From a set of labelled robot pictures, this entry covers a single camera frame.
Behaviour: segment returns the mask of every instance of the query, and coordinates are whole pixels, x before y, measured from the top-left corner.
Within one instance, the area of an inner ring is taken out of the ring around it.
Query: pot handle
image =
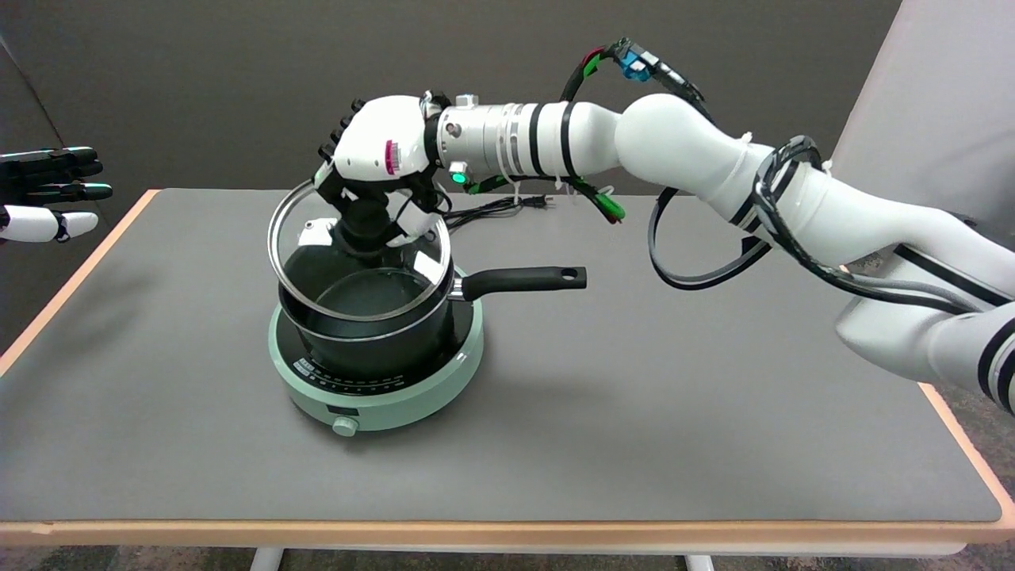
[[[471,302],[487,294],[585,290],[589,278],[584,267],[511,267],[477,271],[462,278],[461,293],[454,298]]]

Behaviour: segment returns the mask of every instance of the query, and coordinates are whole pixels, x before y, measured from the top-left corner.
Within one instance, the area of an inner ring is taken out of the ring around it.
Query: table
[[[487,298],[455,403],[339,439],[268,357],[283,194],[148,192],[0,358],[0,545],[928,556],[1015,537],[937,392],[837,342],[845,296],[777,254],[668,289],[651,197],[619,197],[616,226],[557,196],[454,233],[466,271],[586,265],[589,289]],[[697,200],[670,210],[672,263],[735,256]]]

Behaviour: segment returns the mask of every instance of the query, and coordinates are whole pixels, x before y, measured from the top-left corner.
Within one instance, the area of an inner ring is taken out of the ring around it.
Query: pot lid
[[[390,220],[397,204],[367,205],[366,217]],[[307,181],[275,209],[268,257],[282,288],[296,302],[335,319],[379,322],[418,307],[439,291],[451,265],[448,226],[436,226],[397,246],[370,243],[359,226],[315,192]]]

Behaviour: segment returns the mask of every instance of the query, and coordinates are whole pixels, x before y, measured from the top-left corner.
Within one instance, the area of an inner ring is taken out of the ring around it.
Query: gray tabletop
[[[581,292],[484,301],[486,353],[449,408],[335,437],[268,356],[268,217],[282,193],[157,194],[0,384],[0,519],[994,521],[920,387],[867,365],[848,299],[773,254],[715,290],[666,287],[652,198],[473,222],[466,270],[586,265]],[[456,206],[486,198],[456,197]],[[735,228],[677,200],[689,272]]]

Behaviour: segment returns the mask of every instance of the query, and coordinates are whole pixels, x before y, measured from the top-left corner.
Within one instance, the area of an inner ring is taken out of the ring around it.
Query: blue connector
[[[646,82],[652,77],[649,66],[634,53],[634,50],[627,50],[624,57],[617,60],[624,77],[634,81]]]

